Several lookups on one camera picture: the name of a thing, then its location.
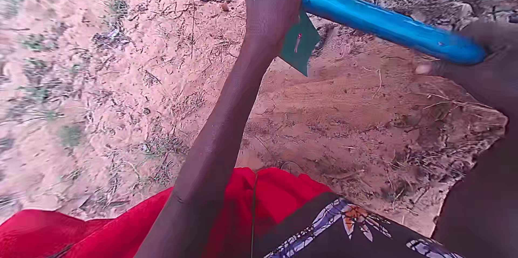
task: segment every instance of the sandy ground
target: sandy ground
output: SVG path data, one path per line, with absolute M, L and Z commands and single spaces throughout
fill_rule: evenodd
M 244 0 L 229 11 L 223 1 L 7 1 L 0 222 L 25 208 L 111 218 L 173 185 L 244 36 Z M 505 118 L 447 80 L 415 76 L 428 57 L 311 19 L 327 40 L 309 77 L 273 61 L 237 166 L 295 162 L 430 235 Z

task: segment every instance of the red skirt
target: red skirt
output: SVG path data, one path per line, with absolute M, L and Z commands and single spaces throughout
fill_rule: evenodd
M 315 196 L 331 191 L 309 176 L 276 168 L 254 173 L 236 168 L 225 190 L 224 207 L 205 246 L 204 257 L 237 256 L 250 248 L 252 196 L 255 235 L 265 234 Z M 0 257 L 133 257 L 172 188 L 154 195 L 115 219 L 82 221 L 55 211 L 26 209 L 0 225 Z

